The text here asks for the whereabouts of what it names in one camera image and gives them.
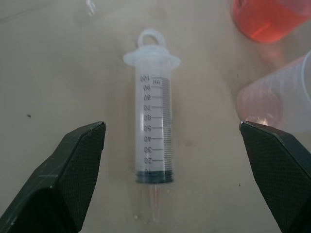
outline plastic cup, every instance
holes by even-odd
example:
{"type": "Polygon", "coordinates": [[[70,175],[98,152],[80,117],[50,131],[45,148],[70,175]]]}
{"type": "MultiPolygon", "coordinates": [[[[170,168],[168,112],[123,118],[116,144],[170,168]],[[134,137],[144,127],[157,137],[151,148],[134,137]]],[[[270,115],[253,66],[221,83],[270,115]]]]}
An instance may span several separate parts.
{"type": "Polygon", "coordinates": [[[311,17],[310,0],[234,0],[233,19],[248,37],[271,43],[311,17]]]}
{"type": "Polygon", "coordinates": [[[250,84],[237,97],[241,120],[289,132],[311,131],[311,51],[250,84]]]}

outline table surface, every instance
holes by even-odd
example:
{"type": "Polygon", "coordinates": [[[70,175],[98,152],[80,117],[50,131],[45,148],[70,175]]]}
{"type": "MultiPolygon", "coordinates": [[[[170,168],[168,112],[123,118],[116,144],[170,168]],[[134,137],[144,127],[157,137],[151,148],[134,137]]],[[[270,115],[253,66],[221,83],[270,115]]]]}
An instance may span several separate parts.
{"type": "Polygon", "coordinates": [[[83,233],[279,233],[250,169],[235,96],[310,41],[307,23],[255,43],[236,29],[228,0],[1,1],[0,215],[66,133],[103,120],[83,233]],[[135,71],[122,60],[147,27],[182,61],[172,73],[175,182],[162,187],[157,224],[148,189],[135,183],[135,71]]]}

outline pink liquid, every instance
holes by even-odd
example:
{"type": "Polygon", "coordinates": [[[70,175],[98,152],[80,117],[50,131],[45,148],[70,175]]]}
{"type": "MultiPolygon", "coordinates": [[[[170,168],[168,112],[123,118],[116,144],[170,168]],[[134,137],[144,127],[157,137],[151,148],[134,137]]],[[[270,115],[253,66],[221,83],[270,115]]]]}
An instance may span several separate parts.
{"type": "Polygon", "coordinates": [[[242,90],[237,97],[237,112],[241,120],[279,128],[283,122],[281,98],[266,90],[242,90]]]}
{"type": "MultiPolygon", "coordinates": [[[[234,0],[233,17],[238,28],[253,40],[270,43],[278,41],[310,18],[309,13],[291,10],[281,1],[234,0]]],[[[303,1],[301,7],[309,12],[311,1],[303,1]]]]}

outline textured grip surface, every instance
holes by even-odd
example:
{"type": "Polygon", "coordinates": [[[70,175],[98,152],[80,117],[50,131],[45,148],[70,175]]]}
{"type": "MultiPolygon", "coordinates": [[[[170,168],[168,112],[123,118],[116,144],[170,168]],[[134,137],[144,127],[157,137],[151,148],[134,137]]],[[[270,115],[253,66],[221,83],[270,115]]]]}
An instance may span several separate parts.
{"type": "Polygon", "coordinates": [[[57,183],[78,231],[82,229],[97,181],[103,141],[101,128],[83,136],[57,183]]]}
{"type": "Polygon", "coordinates": [[[310,153],[291,135],[243,122],[240,130],[255,181],[283,233],[297,233],[310,218],[310,153]]]}

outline plastic syringe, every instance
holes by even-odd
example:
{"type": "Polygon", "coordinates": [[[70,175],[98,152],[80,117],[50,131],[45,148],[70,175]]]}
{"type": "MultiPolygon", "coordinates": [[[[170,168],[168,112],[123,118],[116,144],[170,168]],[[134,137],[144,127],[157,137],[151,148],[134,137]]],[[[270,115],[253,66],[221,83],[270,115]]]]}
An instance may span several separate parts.
{"type": "Polygon", "coordinates": [[[137,182],[150,185],[150,200],[155,222],[159,221],[161,183],[173,181],[171,71],[179,58],[166,49],[161,33],[144,30],[138,49],[124,56],[135,66],[136,175],[137,182]],[[152,36],[158,45],[144,45],[144,36],[152,36]]]}

